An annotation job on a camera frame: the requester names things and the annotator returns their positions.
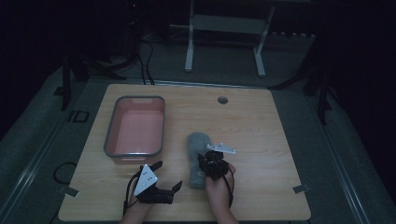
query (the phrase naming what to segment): gray sock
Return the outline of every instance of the gray sock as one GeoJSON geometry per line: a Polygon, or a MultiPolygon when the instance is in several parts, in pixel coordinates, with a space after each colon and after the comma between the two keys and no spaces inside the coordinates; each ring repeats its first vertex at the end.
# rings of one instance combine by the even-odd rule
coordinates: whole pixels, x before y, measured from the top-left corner
{"type": "Polygon", "coordinates": [[[195,189],[205,188],[205,173],[199,168],[198,154],[204,155],[212,145],[209,136],[205,133],[191,133],[187,138],[190,157],[190,186],[195,189]]]}

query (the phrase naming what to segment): table top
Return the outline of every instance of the table top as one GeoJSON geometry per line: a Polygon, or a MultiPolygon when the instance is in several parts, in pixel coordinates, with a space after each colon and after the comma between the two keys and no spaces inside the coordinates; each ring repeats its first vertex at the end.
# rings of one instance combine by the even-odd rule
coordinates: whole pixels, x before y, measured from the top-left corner
{"type": "Polygon", "coordinates": [[[172,204],[156,204],[147,221],[215,220],[202,189],[189,186],[187,137],[209,135],[236,154],[224,160],[236,168],[232,211],[238,220],[307,220],[310,210],[300,186],[286,135],[268,90],[194,87],[109,85],[82,151],[70,188],[59,212],[63,221],[120,220],[127,183],[138,164],[120,165],[104,152],[114,105],[121,96],[158,95],[165,100],[163,167],[155,172],[157,187],[170,189],[182,180],[172,204]],[[220,104],[220,96],[228,104],[220,104]]]}

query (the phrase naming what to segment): hand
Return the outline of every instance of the hand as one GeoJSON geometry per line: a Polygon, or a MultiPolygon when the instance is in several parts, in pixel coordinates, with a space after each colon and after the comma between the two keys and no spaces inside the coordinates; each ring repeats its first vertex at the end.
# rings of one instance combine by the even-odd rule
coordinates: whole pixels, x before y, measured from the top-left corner
{"type": "MultiPolygon", "coordinates": [[[[230,190],[233,190],[233,174],[235,168],[229,163],[230,170],[224,176],[230,186],[230,190]]],[[[218,223],[238,223],[230,211],[229,201],[230,192],[223,178],[216,181],[212,180],[209,176],[205,180],[206,194],[209,200],[210,208],[212,209],[213,215],[215,215],[218,223]]]]}
{"type": "Polygon", "coordinates": [[[149,210],[154,206],[154,203],[139,202],[133,194],[128,204],[131,206],[125,211],[120,224],[142,224],[148,215],[149,210]]]}

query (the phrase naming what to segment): round hole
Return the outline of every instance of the round hole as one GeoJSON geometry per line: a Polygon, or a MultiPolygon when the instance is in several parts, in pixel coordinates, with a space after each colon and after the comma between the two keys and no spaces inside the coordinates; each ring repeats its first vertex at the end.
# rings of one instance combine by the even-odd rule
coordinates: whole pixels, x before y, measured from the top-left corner
{"type": "Polygon", "coordinates": [[[222,105],[226,105],[226,104],[228,103],[228,99],[227,99],[227,97],[225,97],[225,96],[220,96],[220,97],[218,98],[218,102],[219,102],[220,104],[222,104],[222,105]]]}

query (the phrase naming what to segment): dark background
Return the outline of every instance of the dark background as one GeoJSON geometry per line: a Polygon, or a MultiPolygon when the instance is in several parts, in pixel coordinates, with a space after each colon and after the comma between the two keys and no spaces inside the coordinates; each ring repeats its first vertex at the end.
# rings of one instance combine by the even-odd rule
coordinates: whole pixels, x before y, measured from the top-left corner
{"type": "MultiPolygon", "coordinates": [[[[167,37],[169,24],[188,24],[189,1],[0,1],[0,137],[7,133],[46,78],[75,51],[109,61],[124,51],[127,21],[142,20],[167,37]]],[[[230,13],[224,1],[201,9],[230,13]]],[[[251,7],[251,15],[261,17],[251,7]]],[[[329,62],[330,84],[389,194],[396,201],[396,6],[390,0],[279,4],[272,32],[316,35],[314,63],[329,62]]],[[[139,33],[141,27],[134,27],[139,33]]],[[[136,33],[129,33],[136,44],[136,33]]]]}

